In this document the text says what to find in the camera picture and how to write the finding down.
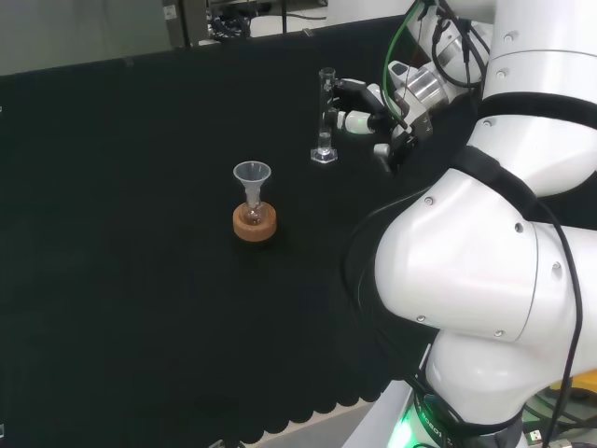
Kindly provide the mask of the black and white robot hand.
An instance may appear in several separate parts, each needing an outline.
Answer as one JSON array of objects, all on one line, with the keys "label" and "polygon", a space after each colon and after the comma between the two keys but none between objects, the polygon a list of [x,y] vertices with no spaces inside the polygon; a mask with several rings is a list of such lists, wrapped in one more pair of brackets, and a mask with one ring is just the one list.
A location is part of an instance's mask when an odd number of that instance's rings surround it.
[{"label": "black and white robot hand", "polygon": [[327,123],[340,131],[375,136],[373,154],[393,174],[433,132],[423,103],[403,80],[394,85],[394,93],[384,98],[377,84],[336,79],[326,112]]}]

